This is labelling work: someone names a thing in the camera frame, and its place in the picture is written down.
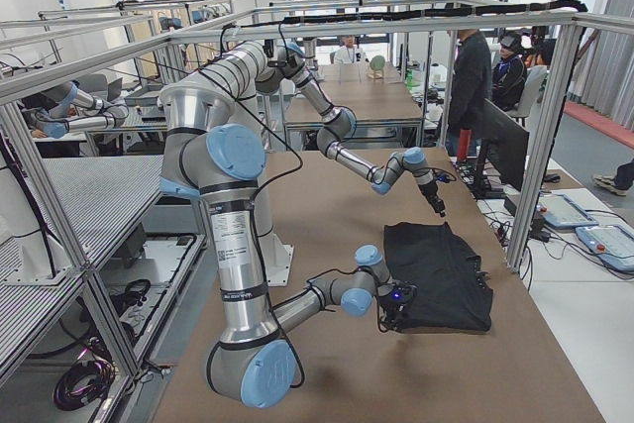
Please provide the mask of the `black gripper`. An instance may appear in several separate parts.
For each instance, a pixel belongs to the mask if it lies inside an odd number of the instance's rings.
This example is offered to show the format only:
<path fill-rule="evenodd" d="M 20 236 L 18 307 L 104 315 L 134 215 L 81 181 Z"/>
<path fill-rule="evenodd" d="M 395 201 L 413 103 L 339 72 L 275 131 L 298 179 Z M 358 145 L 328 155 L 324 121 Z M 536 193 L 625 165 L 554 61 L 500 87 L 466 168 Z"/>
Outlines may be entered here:
<path fill-rule="evenodd" d="M 379 319 L 379 323 L 385 331 L 400 331 L 403 323 L 408 317 L 410 305 L 406 307 L 385 306 L 379 298 L 379 305 L 383 311 L 383 316 Z"/>
<path fill-rule="evenodd" d="M 434 212 L 440 217 L 445 217 L 445 203 L 438 195 L 438 185 L 436 181 L 432 179 L 425 184 L 419 184 L 418 188 L 427 202 L 432 206 Z"/>

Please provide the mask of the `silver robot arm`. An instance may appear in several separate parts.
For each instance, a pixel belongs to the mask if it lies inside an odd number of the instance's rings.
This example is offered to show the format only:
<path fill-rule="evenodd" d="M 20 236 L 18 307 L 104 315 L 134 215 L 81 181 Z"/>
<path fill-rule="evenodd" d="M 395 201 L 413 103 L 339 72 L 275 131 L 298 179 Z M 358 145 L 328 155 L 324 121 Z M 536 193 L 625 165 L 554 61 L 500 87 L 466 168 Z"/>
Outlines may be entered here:
<path fill-rule="evenodd" d="M 272 41 L 264 42 L 266 68 L 256 80 L 257 91 L 277 86 L 282 79 L 291 80 L 299 92 L 308 99 L 322 120 L 316 144 L 327 159 L 332 159 L 368 181 L 378 194 L 389 192 L 400 176 L 408 171 L 435 213 L 445 215 L 445 203 L 438 195 L 437 176 L 419 147 L 394 152 L 387 163 L 379 167 L 348 150 L 344 141 L 353 135 L 357 126 L 353 111 L 335 105 L 321 89 L 313 73 L 305 66 L 303 54 L 297 48 L 277 47 Z"/>
<path fill-rule="evenodd" d="M 169 119 L 160 188 L 207 206 L 216 252 L 226 326 L 207 359 L 207 381 L 215 392 L 255 408 L 276 405 L 301 373 L 288 331 L 329 305 L 361 316 L 390 280 L 380 251 L 364 246 L 351 274 L 319 277 L 289 302 L 271 303 L 256 225 L 264 145 L 236 111 L 251 93 L 283 78 L 293 81 L 322 117 L 322 153 L 375 190 L 388 191 L 404 172 L 422 178 L 427 170 L 418 148 L 393 154 L 382 167 L 349 152 L 343 140 L 353 127 L 352 113 L 327 99 L 293 48 L 269 53 L 258 42 L 244 42 L 162 90 Z"/>

